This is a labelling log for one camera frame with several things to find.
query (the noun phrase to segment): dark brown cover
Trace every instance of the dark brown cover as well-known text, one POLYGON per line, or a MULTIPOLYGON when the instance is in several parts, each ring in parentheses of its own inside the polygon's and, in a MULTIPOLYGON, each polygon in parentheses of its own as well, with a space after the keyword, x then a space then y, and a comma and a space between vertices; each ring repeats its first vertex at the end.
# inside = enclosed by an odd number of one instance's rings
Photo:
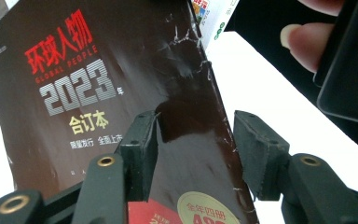
POLYGON ((255 223, 200 38, 186 0, 20 1, 0 21, 0 124, 16 188, 49 197, 73 186, 137 114, 157 110, 150 203, 130 214, 180 223, 176 204, 196 191, 255 223))

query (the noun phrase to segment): creased cover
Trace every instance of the creased cover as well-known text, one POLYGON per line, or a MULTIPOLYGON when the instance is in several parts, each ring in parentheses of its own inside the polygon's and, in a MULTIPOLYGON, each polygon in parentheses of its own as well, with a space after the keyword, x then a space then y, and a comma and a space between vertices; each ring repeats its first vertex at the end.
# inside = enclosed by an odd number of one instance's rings
POLYGON ((49 197, 83 180, 147 110, 161 113, 158 162, 131 223, 255 223, 189 2, 22 0, 0 21, 0 124, 17 189, 49 197))

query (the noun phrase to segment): magazine cover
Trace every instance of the magazine cover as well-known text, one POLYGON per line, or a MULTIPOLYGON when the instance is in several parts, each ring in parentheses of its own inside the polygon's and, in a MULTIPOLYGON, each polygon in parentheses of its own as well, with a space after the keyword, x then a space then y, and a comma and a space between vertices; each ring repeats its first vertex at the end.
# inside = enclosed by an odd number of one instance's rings
POLYGON ((147 203, 130 223, 256 223, 186 0, 21 0, 0 20, 0 124, 16 189, 45 198, 160 113, 147 203))

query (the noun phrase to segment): round sticker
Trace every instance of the round sticker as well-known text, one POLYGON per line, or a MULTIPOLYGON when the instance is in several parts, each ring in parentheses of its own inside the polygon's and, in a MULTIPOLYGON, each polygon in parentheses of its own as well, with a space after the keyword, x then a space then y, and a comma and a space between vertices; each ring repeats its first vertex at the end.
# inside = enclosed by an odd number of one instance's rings
POLYGON ((184 224, 240 224, 222 203, 204 193, 185 193, 179 198, 177 207, 184 224))

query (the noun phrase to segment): brass screw hole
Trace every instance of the brass screw hole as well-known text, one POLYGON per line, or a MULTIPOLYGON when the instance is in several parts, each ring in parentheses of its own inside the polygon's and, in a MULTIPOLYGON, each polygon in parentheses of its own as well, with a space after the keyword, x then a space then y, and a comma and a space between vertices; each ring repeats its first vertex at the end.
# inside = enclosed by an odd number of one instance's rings
POLYGON ((115 158, 113 157, 102 157, 98 160, 99 166, 110 166, 115 163, 115 158))
POLYGON ((301 157, 301 161, 304 164, 307 164, 309 166, 320 166, 321 165, 321 163, 318 160, 316 160, 312 157, 308 157, 308 156, 301 157))
POLYGON ((28 204, 30 198, 26 195, 18 195, 7 199, 0 206, 0 214, 11 214, 19 211, 28 204))

